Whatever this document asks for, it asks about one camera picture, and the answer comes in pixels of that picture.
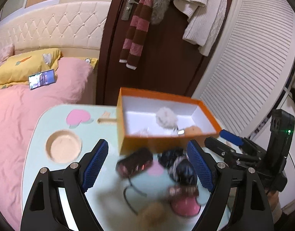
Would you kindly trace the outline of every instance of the louvered panel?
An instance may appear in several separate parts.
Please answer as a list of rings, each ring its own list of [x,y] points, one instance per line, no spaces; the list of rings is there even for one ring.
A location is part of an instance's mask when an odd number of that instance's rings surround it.
[[[285,63],[292,53],[294,16],[286,0],[242,0],[227,46],[200,95],[232,133],[241,134],[262,112],[283,70],[291,69]]]

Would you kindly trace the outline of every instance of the plaid scarf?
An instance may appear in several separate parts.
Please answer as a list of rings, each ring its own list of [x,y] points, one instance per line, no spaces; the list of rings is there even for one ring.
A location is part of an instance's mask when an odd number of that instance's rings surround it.
[[[121,63],[135,70],[139,63],[153,10],[153,0],[140,0],[126,33],[120,55]]]

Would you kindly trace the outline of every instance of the hand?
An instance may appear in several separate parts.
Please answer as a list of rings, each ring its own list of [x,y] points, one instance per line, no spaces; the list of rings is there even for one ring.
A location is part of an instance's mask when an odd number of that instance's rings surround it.
[[[270,209],[274,211],[278,202],[279,202],[279,192],[278,191],[271,191],[267,194],[267,200],[270,204]]]

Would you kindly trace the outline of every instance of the cardboard box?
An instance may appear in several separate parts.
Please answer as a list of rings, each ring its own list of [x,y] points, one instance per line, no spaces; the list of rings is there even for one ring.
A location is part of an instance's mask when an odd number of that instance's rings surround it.
[[[178,128],[196,125],[202,134],[197,136],[172,135],[156,123],[156,112],[162,107],[170,108],[178,118]],[[120,154],[128,155],[141,147],[153,153],[162,153],[174,147],[186,148],[188,141],[195,139],[204,146],[204,140],[217,138],[221,127],[202,101],[189,97],[147,90],[121,88],[117,104],[117,126]],[[137,133],[147,129],[149,136]]]

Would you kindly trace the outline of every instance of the table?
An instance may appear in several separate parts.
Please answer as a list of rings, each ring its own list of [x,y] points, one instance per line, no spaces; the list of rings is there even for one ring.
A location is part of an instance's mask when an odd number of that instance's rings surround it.
[[[74,112],[83,114],[89,113],[90,119],[80,122],[80,117],[66,120],[69,114]],[[121,159],[118,154],[117,126],[116,124],[98,124],[97,119],[103,115],[116,117],[116,107],[111,106],[94,106],[94,105],[59,105],[46,111],[38,121],[30,142],[28,153],[25,160],[23,179],[22,179],[22,209],[25,206],[31,186],[35,177],[42,167],[48,167],[51,171],[65,169],[70,163],[55,163],[48,157],[45,152],[45,143],[47,138],[55,131],[61,129],[70,129],[76,133],[82,140],[82,150],[78,162],[82,156],[90,152],[99,139],[105,139],[109,143],[109,153],[105,163],[94,184],[86,193],[86,198],[98,219],[102,228],[112,231],[129,231],[137,230],[136,216],[126,205],[123,198],[123,190],[129,185],[127,180],[121,180],[115,171],[116,162]],[[211,153],[214,159],[219,162],[223,161],[221,157],[212,153],[207,148],[205,152]],[[159,195],[159,191],[165,190],[174,182],[169,178],[166,171],[161,171],[160,166],[153,166],[153,169],[135,176],[132,183],[141,191],[148,194],[147,198],[136,194],[132,189],[127,191],[127,198],[132,206],[140,210],[142,207],[151,203]],[[210,194],[207,189],[203,188],[198,180],[199,197],[198,203],[202,205],[198,216],[190,219],[178,217],[173,214],[168,207],[168,220],[156,230],[170,231],[191,231],[199,216],[201,215],[204,205]],[[60,198],[63,211],[70,229],[77,231],[77,226],[71,214],[65,189],[60,188]],[[230,211],[226,208],[219,228],[227,224],[230,217]]]

